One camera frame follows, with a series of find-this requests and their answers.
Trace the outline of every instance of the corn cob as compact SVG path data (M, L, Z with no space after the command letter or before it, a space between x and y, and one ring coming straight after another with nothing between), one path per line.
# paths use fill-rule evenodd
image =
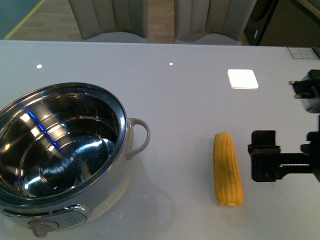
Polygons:
M244 190L237 154L232 137L227 132L214 136L213 178L215 198L221 206L241 206Z

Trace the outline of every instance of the pot handle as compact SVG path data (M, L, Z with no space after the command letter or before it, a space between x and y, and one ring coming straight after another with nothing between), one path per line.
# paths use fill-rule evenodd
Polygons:
M131 159L134 155L137 155L138 153L141 153L143 150L145 150L145 148L148 146L150 142L150 128L145 121L139 118L129 118L129 124L132 128L135 125L141 125L142 127L144 127L144 129L146 130L146 139L141 146L137 147L136 149L130 150L125 154L125 157L128 160Z

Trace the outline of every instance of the white countertop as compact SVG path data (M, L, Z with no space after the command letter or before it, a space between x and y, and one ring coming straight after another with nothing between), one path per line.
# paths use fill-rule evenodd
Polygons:
M253 70L259 88L232 89L228 69ZM300 152L307 133L318 130L318 116L303 109L288 85L311 69L320 69L320 60L293 59L285 47L0 41L1 109L47 85L86 82L112 92L129 118L151 129L120 201L46 239L319 239L320 182L312 174L254 182L247 151L254 130L276 130L283 153ZM215 199L212 147L219 132L233 137L241 207L221 207ZM144 138L135 127L136 143ZM1 240L35 238L3 216L0 222Z

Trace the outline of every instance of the chair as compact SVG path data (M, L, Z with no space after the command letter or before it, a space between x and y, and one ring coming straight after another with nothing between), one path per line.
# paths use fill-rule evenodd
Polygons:
M175 44L241 45L256 0L174 0Z
M68 0L86 42L147 43L147 0Z

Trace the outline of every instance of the stainless steel pot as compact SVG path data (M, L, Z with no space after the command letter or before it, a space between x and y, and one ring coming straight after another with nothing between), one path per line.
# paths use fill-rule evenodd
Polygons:
M132 150L133 127L146 130ZM92 84L62 83L22 96L0 112L0 210L37 237L77 227L128 188L131 159L150 140L120 101Z

